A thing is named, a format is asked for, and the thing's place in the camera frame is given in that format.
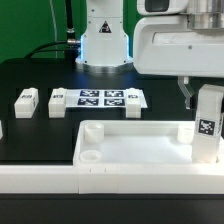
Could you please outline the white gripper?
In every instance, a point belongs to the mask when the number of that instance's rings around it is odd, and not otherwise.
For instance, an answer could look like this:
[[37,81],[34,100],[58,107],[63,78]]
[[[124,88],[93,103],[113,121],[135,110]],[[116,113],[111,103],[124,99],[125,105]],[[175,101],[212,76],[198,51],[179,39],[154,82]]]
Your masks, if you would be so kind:
[[224,30],[191,30],[186,16],[151,16],[134,30],[134,67],[140,74],[179,76],[188,110],[194,107],[193,77],[224,78]]

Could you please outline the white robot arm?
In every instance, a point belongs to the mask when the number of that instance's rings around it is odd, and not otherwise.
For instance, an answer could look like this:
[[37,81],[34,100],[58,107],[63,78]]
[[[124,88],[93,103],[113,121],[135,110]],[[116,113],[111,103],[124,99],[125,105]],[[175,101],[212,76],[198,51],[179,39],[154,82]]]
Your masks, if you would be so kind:
[[86,0],[80,69],[114,73],[132,65],[140,74],[170,75],[191,106],[188,77],[224,78],[224,0],[137,0],[143,16],[134,35],[123,30],[123,0]]

